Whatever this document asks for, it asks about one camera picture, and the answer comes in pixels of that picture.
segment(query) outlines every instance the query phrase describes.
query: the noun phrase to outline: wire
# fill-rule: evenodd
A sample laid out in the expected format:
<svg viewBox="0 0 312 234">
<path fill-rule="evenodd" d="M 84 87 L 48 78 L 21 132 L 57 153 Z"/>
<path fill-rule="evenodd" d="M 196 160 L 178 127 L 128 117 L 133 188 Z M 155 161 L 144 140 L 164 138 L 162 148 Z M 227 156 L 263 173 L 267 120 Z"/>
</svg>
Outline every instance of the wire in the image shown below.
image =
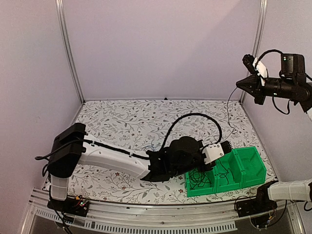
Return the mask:
<svg viewBox="0 0 312 234">
<path fill-rule="evenodd" d="M 79 139 L 79 140 L 72 140 L 72 141 L 69 141 L 69 142 L 67 142 L 66 144 L 62 145 L 62 146 L 59 147 L 58 149 L 52 151 L 51 153 L 49 153 L 49 154 L 47 154 L 47 155 L 45 155 L 45 156 L 36 156 L 36 157 L 35 157 L 35 160 L 38 160 L 38 161 L 39 161 L 39 160 L 44 160 L 44 159 L 45 159 L 45 160 L 49 160 L 49 157 L 50 157 L 51 155 L 53 155 L 53 154 L 55 154 L 56 152 L 58 152 L 58 151 L 64 149 L 64 148 L 67 147 L 68 145 L 73 144 L 73 143 L 76 143 L 76 142 L 82 142 L 82 141 L 84 141 L 84 140 Z"/>
<path fill-rule="evenodd" d="M 312 78 L 308 75 L 308 74 L 306 74 L 307 75 L 307 78 L 310 80 L 310 81 L 312 81 Z"/>
<path fill-rule="evenodd" d="M 257 68 L 258 63 L 260 62 L 260 60 L 263 59 L 263 57 L 264 57 L 265 55 L 267 55 L 268 53 L 272 53 L 272 52 L 277 52 L 277 53 L 279 53 L 279 54 L 281 54 L 281 55 L 283 54 L 283 52 L 281 52 L 280 50 L 275 50 L 275 49 L 267 50 L 267 51 L 265 51 L 262 55 L 260 55 L 260 57 L 258 58 L 257 62 L 256 62 L 255 65 L 254 65 L 254 68 L 255 68 L 255 69 Z"/>
<path fill-rule="evenodd" d="M 227 180 L 227 182 L 228 182 L 228 184 L 229 184 L 229 179 L 228 179 L 228 174 L 229 174 L 229 171 L 231 171 L 231 169 L 230 168 L 228 168 L 228 169 L 226 169 L 224 166 L 223 166 L 223 164 L 222 164 L 222 162 L 221 162 L 221 160 L 220 159 L 218 159 L 219 160 L 219 162 L 220 162 L 220 164 L 221 164 L 221 166 L 225 169 L 225 173 L 220 173 L 220 178 L 226 178 L 226 180 Z"/>
<path fill-rule="evenodd" d="M 52 196 L 51 196 L 51 187 L 49 189 L 49 197 L 50 197 L 50 204 L 54 210 L 54 212 L 57 214 L 57 216 L 59 217 L 59 219 L 62 221 L 63 223 L 63 230 L 68 233 L 68 234 L 73 234 L 70 229 L 69 226 L 65 223 L 64 219 L 59 215 L 59 213 L 56 211 L 56 209 L 54 208 L 53 202 L 52 202 Z"/>
<path fill-rule="evenodd" d="M 285 213 L 285 211 L 286 211 L 286 208 L 287 208 L 287 200 L 285 200 L 285 208 L 284 208 L 284 210 L 283 210 L 282 215 L 278 218 L 278 220 L 277 220 L 275 223 L 273 223 L 273 224 L 271 224 L 271 225 L 268 225 L 268 227 L 274 226 L 276 223 L 278 223 L 278 222 L 282 219 L 282 217 L 284 216 L 284 213 Z"/>
<path fill-rule="evenodd" d="M 231 92 L 229 98 L 228 98 L 228 101 L 226 103 L 226 111 L 228 113 L 228 125 L 232 128 L 232 131 L 230 132 L 230 134 L 224 139 L 224 140 L 227 140 L 230 135 L 232 135 L 232 133 L 236 130 L 235 127 L 233 127 L 231 124 L 230 124 L 230 113 L 229 113 L 229 101 L 231 99 L 231 96 L 233 95 L 233 93 L 236 91 L 237 87 Z"/>
<path fill-rule="evenodd" d="M 120 153 L 124 153 L 126 155 L 129 155 L 129 156 L 132 156 L 132 157 L 137 157 L 137 158 L 141 158 L 141 159 L 145 159 L 145 160 L 149 160 L 150 158 L 149 157 L 144 157 L 144 156 L 141 156 L 141 155 L 137 155 L 137 154 L 133 154 L 133 153 L 130 153 L 124 149 L 120 149 L 120 148 L 115 148 L 113 146 L 110 146 L 110 145 L 106 145 L 106 144 L 103 144 L 101 142 L 97 142 L 97 141 L 91 141 L 91 140 L 83 140 L 84 142 L 87 142 L 89 144 L 95 144 L 97 146 L 101 146 L 101 147 L 104 147 L 106 149 L 109 149 L 109 150 L 114 150 L 114 151 L 118 151 Z"/>
<path fill-rule="evenodd" d="M 189 172 L 190 188 L 195 187 L 203 188 L 206 184 L 211 184 L 211 180 L 208 177 L 208 172 L 200 172 L 198 169 L 191 170 Z"/>
<path fill-rule="evenodd" d="M 308 202 L 306 202 L 306 203 L 304 204 L 304 207 L 303 207 L 304 211 L 312 211 L 312 207 L 309 208 L 309 209 L 307 209 L 307 204 L 308 204 Z"/>
<path fill-rule="evenodd" d="M 288 103 L 287 103 L 287 113 L 286 112 L 283 112 L 281 109 L 279 109 L 277 106 L 276 106 L 276 103 L 274 101 L 274 97 L 272 97 L 272 103 L 273 103 L 273 106 L 275 107 L 275 109 L 277 109 L 280 113 L 284 114 L 284 115 L 289 115 L 291 110 L 289 108 L 289 103 L 290 103 L 290 99 L 288 100 Z"/>
<path fill-rule="evenodd" d="M 239 196 L 238 198 L 236 198 L 236 200 L 235 200 L 235 202 L 234 202 L 234 210 L 235 210 L 236 212 L 238 212 L 238 210 L 236 209 L 236 203 L 237 203 L 237 201 L 238 201 L 241 197 L 245 197 L 245 198 L 248 198 L 249 200 L 252 200 L 252 197 L 250 197 L 250 196 L 245 196 L 245 195 L 242 195 L 242 196 Z"/>
<path fill-rule="evenodd" d="M 45 164 L 42 168 L 42 172 L 41 172 L 42 177 L 45 177 L 45 175 L 47 174 L 47 171 L 48 171 L 48 163 Z"/>
<path fill-rule="evenodd" d="M 218 139 L 218 141 L 216 142 L 216 144 L 219 143 L 219 142 L 221 141 L 221 139 L 222 139 L 222 129 L 221 129 L 219 123 L 218 123 L 214 118 L 212 118 L 212 117 L 210 117 L 210 116 L 208 116 L 208 115 L 206 115 L 206 114 L 202 114 L 202 113 L 188 113 L 188 114 L 186 114 L 186 115 L 183 115 L 183 116 L 177 118 L 177 119 L 173 122 L 173 124 L 172 124 L 171 127 L 169 128 L 169 130 L 168 130 L 168 132 L 167 132 L 167 134 L 166 134 L 166 137 L 165 137 L 165 139 L 164 139 L 164 141 L 163 141 L 163 143 L 162 143 L 162 145 L 161 145 L 161 148 L 160 148 L 161 150 L 165 147 L 166 141 L 167 141 L 167 139 L 168 139 L 168 136 L 170 135 L 170 132 L 172 131 L 172 129 L 174 128 L 174 126 L 175 126 L 181 119 L 186 118 L 186 117 L 189 117 L 189 116 L 202 116 L 202 117 L 205 117 L 205 118 L 211 120 L 213 123 L 215 123 L 215 125 L 217 126 L 217 128 L 218 128 L 218 130 L 219 130 L 219 139 Z"/>
</svg>

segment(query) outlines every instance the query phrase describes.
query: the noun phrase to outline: leaf pattern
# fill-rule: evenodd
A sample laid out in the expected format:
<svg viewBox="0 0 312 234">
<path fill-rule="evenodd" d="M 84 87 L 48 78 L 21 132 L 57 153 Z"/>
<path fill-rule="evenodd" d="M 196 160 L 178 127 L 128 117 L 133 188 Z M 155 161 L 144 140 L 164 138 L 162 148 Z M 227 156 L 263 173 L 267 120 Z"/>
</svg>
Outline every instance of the leaf pattern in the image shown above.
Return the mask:
<svg viewBox="0 0 312 234">
<path fill-rule="evenodd" d="M 234 148 L 255 146 L 267 168 L 266 181 L 275 178 L 270 162 L 242 107 L 229 102 L 232 129 L 228 125 L 226 101 L 202 100 L 111 100 L 88 101 L 77 122 L 86 124 L 87 132 L 101 140 L 133 150 L 158 150 L 171 124 L 178 117 L 200 112 L 218 121 L 223 140 Z M 218 129 L 202 117 L 180 121 L 168 137 L 167 144 L 181 136 L 214 143 Z M 258 186 L 207 196 L 187 197 L 184 176 L 170 181 L 151 183 L 126 173 L 90 165 L 77 165 L 69 182 L 69 195 L 83 195 L 91 199 L 136 204 L 190 204 L 233 200 L 241 195 L 253 196 Z"/>
</svg>

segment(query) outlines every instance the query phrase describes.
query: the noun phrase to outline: metal frame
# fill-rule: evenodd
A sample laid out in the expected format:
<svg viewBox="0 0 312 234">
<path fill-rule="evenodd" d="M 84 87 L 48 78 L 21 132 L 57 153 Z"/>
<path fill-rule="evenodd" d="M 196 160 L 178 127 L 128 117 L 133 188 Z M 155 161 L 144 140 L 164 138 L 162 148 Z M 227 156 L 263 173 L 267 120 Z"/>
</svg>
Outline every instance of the metal frame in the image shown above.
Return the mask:
<svg viewBox="0 0 312 234">
<path fill-rule="evenodd" d="M 264 28 L 264 24 L 265 24 L 265 17 L 267 14 L 267 6 L 268 6 L 268 0 L 261 0 L 257 32 L 255 35 L 255 40 L 254 40 L 254 45 L 253 45 L 253 53 L 252 53 L 252 55 L 254 57 L 256 57 L 258 52 L 259 52 L 260 43 L 261 43 L 262 34 L 263 34 L 263 28 Z M 243 91 L 241 96 L 240 96 L 239 102 L 242 105 L 244 105 L 245 99 L 246 99 L 246 92 Z"/>
<path fill-rule="evenodd" d="M 79 82 L 79 78 L 78 78 L 75 63 L 74 63 L 72 50 L 71 50 L 70 43 L 69 43 L 67 26 L 66 26 L 66 21 L 65 21 L 65 14 L 64 14 L 64 7 L 63 7 L 63 0 L 56 0 L 56 6 L 57 6 L 57 12 L 58 12 L 58 21 L 59 21 L 60 31 L 61 31 L 62 38 L 63 38 L 63 43 L 64 43 L 64 48 L 66 52 L 69 69 L 72 75 L 72 79 L 74 82 L 74 86 L 75 86 L 79 101 L 81 102 L 81 104 L 83 104 L 85 102 L 85 99 L 83 97 L 81 85 Z"/>
<path fill-rule="evenodd" d="M 54 211 L 46 207 L 48 200 L 48 192 L 33 189 L 21 234 L 30 233 L 35 215 L 60 222 Z M 282 210 L 284 204 L 284 201 L 278 202 L 278 209 Z M 289 204 L 287 211 L 294 233 L 304 234 L 296 203 Z M 222 233 L 237 230 L 235 221 L 249 218 L 238 217 L 234 201 L 192 205 L 132 205 L 90 201 L 87 217 L 76 216 L 72 226 L 111 234 Z"/>
</svg>

